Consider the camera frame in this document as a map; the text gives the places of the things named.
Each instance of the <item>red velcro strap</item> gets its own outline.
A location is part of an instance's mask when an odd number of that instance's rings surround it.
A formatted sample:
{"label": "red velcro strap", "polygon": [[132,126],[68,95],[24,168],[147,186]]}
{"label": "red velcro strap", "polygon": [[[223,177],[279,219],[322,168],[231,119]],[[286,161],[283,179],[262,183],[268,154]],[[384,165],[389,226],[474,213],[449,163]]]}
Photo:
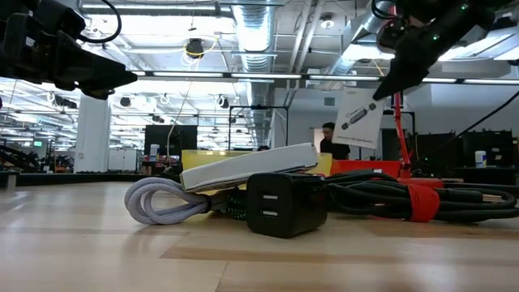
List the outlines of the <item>red velcro strap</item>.
{"label": "red velcro strap", "polygon": [[430,187],[415,184],[407,185],[407,187],[409,188],[411,206],[413,208],[410,221],[429,222],[432,220],[440,207],[438,193]]}

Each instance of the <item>red pole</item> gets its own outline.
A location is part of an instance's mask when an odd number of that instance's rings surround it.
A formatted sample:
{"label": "red pole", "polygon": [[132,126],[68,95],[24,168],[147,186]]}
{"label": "red pole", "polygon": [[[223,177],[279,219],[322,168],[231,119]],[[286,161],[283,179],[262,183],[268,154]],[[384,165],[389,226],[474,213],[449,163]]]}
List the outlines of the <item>red pole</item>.
{"label": "red pole", "polygon": [[404,130],[402,130],[401,124],[401,103],[400,99],[403,97],[403,92],[397,92],[393,95],[395,100],[395,123],[397,125],[397,134],[398,139],[400,140],[400,156],[401,156],[401,178],[410,178],[411,177],[411,160],[409,158],[409,153],[407,152],[407,143],[405,142]]}

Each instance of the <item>black box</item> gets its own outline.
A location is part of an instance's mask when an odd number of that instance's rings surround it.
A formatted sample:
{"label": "black box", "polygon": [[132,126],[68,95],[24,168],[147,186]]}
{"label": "black box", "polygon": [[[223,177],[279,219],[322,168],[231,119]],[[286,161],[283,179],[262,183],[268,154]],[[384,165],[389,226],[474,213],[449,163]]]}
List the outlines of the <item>black box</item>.
{"label": "black box", "polygon": [[326,222],[324,178],[253,174],[247,182],[247,225],[257,234],[291,238]]}

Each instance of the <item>yellow box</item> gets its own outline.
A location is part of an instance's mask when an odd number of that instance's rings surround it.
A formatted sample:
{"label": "yellow box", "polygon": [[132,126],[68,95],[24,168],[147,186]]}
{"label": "yellow box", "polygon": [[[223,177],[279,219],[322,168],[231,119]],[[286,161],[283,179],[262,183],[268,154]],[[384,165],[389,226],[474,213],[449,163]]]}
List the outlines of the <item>yellow box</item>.
{"label": "yellow box", "polygon": [[[182,150],[182,166],[185,170],[189,170],[201,165],[223,161],[231,157],[252,153],[250,151],[206,151],[206,150]],[[319,154],[319,162],[317,166],[309,170],[309,174],[330,175],[332,168],[332,154]]]}

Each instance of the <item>man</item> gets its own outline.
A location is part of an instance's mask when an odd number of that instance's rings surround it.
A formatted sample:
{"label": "man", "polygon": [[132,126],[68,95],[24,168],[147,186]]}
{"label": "man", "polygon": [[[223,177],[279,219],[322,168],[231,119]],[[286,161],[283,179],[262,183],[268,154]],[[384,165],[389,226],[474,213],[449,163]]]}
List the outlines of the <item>man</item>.
{"label": "man", "polygon": [[321,153],[331,153],[335,160],[348,160],[350,158],[350,146],[332,143],[335,123],[327,122],[323,125],[324,138],[321,140]]}

